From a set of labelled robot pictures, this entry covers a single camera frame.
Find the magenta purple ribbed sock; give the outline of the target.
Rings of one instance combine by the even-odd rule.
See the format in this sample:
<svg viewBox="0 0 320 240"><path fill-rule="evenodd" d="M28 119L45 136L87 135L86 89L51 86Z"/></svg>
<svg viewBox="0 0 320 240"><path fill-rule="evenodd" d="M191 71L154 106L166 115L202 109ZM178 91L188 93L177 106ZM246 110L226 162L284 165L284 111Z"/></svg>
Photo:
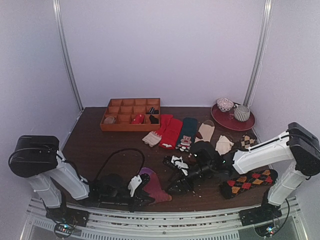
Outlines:
<svg viewBox="0 0 320 240"><path fill-rule="evenodd" d="M150 177L149 182L146 186L143 187L143 190L147 192L151 198L154 199L151 205L163 202L170 202L172 200L172 196L162 189L158 175L152 169L148 167L143 167L139 171L139 174L148 174Z"/></svg>

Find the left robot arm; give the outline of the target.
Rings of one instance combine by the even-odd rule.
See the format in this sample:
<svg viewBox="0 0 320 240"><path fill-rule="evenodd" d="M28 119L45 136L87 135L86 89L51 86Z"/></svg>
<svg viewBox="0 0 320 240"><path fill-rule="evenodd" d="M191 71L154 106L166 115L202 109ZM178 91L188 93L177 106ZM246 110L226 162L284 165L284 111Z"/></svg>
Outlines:
<svg viewBox="0 0 320 240"><path fill-rule="evenodd" d="M138 173L128 184L118 174L90 181L83 177L74 162L67 160L59 148L59 140L52 135L22 135L14 152L8 158L10 170L26 179L44 206L61 222L72 218L66 207L60 185L80 205L106 208L108 205L127 206L130 212L155 202L144 190L151 178L147 173Z"/></svg>

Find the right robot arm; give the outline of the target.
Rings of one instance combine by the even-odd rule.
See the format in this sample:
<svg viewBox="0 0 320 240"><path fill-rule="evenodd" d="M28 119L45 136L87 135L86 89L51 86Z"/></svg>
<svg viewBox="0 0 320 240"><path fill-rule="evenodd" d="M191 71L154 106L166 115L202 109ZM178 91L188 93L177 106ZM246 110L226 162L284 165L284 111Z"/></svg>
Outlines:
<svg viewBox="0 0 320 240"><path fill-rule="evenodd" d="M219 154L210 142L201 140L190 147L189 153L196 160L193 166L181 157L164 158L165 165L181 171L167 187L168 194L184 195L194 189L196 180L218 174L230 177L219 186L227 200L257 186L270 186L263 205L256 210L261 221L268 220L302 182L320 172L320 141L297 122L290 123L278 136L248 148L240 145Z"/></svg>

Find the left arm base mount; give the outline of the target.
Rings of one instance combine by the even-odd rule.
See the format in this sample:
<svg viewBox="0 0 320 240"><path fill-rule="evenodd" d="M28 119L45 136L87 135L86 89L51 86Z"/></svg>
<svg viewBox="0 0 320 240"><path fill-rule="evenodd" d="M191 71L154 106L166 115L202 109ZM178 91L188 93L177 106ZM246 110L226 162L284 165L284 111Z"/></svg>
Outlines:
<svg viewBox="0 0 320 240"><path fill-rule="evenodd" d="M54 223L86 227L90 213L75 208L47 208L46 217Z"/></svg>

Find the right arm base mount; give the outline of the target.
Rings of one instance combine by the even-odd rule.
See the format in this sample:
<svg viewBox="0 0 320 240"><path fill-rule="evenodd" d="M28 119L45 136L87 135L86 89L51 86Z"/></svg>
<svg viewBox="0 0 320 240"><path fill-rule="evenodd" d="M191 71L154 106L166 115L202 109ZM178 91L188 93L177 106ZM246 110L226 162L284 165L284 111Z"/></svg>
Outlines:
<svg viewBox="0 0 320 240"><path fill-rule="evenodd" d="M269 203L262 204L259 207L241 210L239 212L239 218L243 227L271 221L274 217L280 218L281 216L282 212L280 206L271 205Z"/></svg>

